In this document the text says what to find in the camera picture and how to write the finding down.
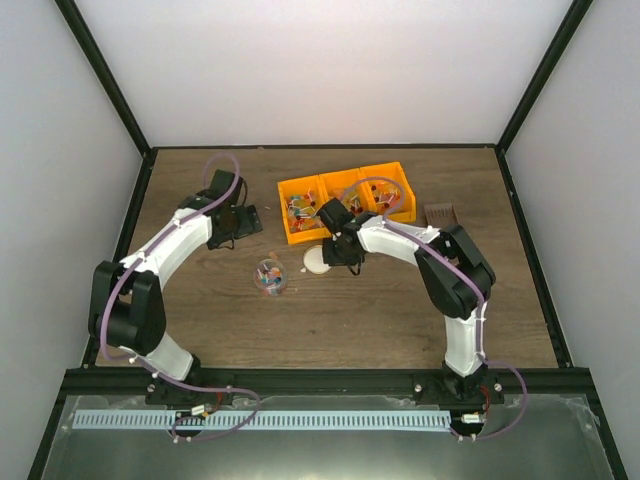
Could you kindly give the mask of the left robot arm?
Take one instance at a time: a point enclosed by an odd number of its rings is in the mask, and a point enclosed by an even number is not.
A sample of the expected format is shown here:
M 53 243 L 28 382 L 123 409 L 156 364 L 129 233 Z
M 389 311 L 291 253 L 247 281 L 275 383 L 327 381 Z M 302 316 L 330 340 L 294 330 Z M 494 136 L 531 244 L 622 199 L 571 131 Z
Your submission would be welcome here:
M 217 170 L 209 185 L 179 203 L 168 223 L 142 247 L 117 262 L 100 263 L 93 274 L 88 331 L 104 355 L 110 347 L 170 378 L 181 403 L 196 402 L 204 379 L 199 359 L 168 333 L 163 290 L 198 248 L 233 249 L 262 231 L 257 209 L 246 203 L 246 181 Z

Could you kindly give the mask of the gold jar lid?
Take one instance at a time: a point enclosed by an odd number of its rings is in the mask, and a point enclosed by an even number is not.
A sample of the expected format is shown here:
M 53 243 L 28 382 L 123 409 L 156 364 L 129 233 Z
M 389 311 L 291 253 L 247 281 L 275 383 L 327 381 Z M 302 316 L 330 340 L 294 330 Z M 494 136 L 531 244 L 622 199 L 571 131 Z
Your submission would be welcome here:
M 331 269 L 331 266 L 324 260 L 321 245 L 312 246 L 304 252 L 303 266 L 308 272 L 316 275 L 325 274 Z

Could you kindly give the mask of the clear plastic jar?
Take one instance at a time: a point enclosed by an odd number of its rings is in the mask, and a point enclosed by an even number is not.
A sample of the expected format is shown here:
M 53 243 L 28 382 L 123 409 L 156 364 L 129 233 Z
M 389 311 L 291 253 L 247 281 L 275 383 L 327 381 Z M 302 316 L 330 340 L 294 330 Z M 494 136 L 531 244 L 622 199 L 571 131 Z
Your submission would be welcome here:
M 261 260 L 253 272 L 257 289 L 267 296 L 281 295 L 287 286 L 288 276 L 284 266 L 273 258 Z

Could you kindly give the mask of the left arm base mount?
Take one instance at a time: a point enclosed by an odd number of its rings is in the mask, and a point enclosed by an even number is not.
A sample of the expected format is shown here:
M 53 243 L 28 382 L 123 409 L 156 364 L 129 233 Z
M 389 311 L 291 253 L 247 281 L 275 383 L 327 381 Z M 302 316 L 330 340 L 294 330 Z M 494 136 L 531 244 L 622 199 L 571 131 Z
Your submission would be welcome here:
M 226 388 L 235 384 L 236 375 L 231 371 L 204 369 L 190 374 L 183 383 L 200 388 Z M 202 403 L 215 403 L 216 393 L 205 393 L 178 387 L 161 378 L 149 376 L 146 381 L 146 402 L 148 405 L 176 407 L 194 406 Z

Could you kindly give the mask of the black aluminium frame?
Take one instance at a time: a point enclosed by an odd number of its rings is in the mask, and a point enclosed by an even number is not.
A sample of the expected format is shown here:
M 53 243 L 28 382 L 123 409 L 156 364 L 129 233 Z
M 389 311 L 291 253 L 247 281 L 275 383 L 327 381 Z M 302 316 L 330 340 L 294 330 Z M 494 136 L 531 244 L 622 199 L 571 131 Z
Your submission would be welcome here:
M 124 253 L 130 246 L 134 228 L 138 222 L 143 200 L 152 176 L 158 148 L 147 142 L 134 114 L 121 91 L 104 55 L 102 54 L 79 7 L 73 1 L 59 1 L 56 4 L 84 56 L 97 75 L 99 82 L 116 109 L 120 120 L 131 136 L 141 155 L 141 166 L 129 202 L 124 225 L 121 229 L 115 252 Z M 588 401 L 589 411 L 599 424 L 596 428 L 607 458 L 607 464 L 614 478 L 627 476 L 619 455 L 613 434 L 601 405 L 595 384 L 588 369 L 577 367 L 569 352 L 551 293 L 542 271 L 539 257 L 522 209 L 520 199 L 506 160 L 506 152 L 529 116 L 533 106 L 546 86 L 551 74 L 577 32 L 591 7 L 588 1 L 574 1 L 570 4 L 560 26 L 554 34 L 532 79 L 511 115 L 504 132 L 492 148 L 496 155 L 502 182 L 507 190 L 512 215 L 518 228 L 520 240 L 532 275 L 533 283 L 546 322 L 557 368 L 525 369 L 522 374 L 530 394 L 582 394 Z M 134 394 L 141 392 L 146 373 L 140 367 L 99 367 L 96 364 L 98 346 L 96 341 L 88 342 L 80 367 L 69 369 L 54 404 L 47 427 L 43 434 L 29 476 L 42 479 L 46 469 L 52 465 L 52 452 L 56 447 L 55 435 L 61 427 L 63 403 L 68 397 L 83 394 Z M 436 369 L 231 369 L 233 379 L 248 379 L 269 394 L 292 394 L 313 396 L 339 393 L 352 395 L 403 394 L 410 387 L 416 387 L 420 380 L 439 378 Z

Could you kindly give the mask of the brown plastic scoop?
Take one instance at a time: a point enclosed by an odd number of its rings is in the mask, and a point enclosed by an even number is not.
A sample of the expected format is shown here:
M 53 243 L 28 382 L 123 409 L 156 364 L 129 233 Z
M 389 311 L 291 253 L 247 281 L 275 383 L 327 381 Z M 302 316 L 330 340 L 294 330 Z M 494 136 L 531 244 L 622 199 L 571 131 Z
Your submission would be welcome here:
M 459 223 L 452 203 L 431 203 L 424 205 L 425 219 L 434 228 L 444 228 Z

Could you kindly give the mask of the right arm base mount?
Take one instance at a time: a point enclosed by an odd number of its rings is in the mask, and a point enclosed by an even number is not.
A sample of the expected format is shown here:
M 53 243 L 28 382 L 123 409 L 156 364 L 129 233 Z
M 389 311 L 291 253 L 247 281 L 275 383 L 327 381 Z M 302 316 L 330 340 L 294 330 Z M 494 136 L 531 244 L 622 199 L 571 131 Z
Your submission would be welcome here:
M 498 377 L 485 365 L 467 377 L 461 377 L 442 364 L 439 369 L 419 371 L 412 375 L 413 397 L 421 404 L 437 404 L 441 408 L 480 407 L 503 404 L 504 395 L 494 389 Z

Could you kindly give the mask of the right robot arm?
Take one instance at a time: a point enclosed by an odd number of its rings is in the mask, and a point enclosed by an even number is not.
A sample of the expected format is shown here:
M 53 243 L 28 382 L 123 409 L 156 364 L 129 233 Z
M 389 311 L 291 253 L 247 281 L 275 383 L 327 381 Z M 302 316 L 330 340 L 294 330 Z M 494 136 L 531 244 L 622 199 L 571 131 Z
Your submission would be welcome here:
M 417 227 L 365 211 L 354 214 L 339 200 L 317 214 L 330 236 L 323 240 L 327 265 L 346 266 L 359 275 L 367 254 L 380 254 L 415 266 L 429 299 L 444 316 L 446 351 L 443 383 L 447 396 L 465 403 L 486 375 L 484 323 L 496 275 L 466 230 Z

